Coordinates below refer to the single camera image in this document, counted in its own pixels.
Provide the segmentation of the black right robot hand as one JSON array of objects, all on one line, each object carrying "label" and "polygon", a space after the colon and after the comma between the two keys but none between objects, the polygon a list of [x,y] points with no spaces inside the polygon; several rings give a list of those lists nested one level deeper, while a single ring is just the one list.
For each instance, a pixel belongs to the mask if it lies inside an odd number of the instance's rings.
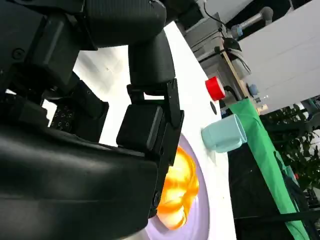
[{"label": "black right robot hand", "polygon": [[[118,240],[156,215],[184,112],[159,0],[0,3],[0,237]],[[128,46],[131,103],[116,146],[109,104],[73,68]]]}]

